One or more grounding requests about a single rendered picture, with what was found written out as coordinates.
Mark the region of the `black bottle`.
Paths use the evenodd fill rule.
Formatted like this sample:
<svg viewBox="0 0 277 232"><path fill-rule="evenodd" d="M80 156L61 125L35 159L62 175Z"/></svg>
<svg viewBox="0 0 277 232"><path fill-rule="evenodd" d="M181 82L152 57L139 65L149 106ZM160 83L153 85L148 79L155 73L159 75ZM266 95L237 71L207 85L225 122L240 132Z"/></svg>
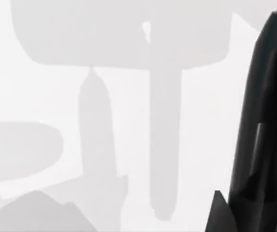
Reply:
<svg viewBox="0 0 277 232"><path fill-rule="evenodd" d="M238 232L276 232L277 10L254 46L228 204Z"/></svg>

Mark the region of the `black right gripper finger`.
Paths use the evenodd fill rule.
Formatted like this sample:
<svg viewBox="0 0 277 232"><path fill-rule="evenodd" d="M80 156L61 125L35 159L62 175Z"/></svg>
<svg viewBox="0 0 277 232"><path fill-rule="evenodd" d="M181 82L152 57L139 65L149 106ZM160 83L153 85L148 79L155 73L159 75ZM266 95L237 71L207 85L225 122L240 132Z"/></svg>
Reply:
<svg viewBox="0 0 277 232"><path fill-rule="evenodd" d="M205 232L237 232L235 218L220 190L214 191Z"/></svg>

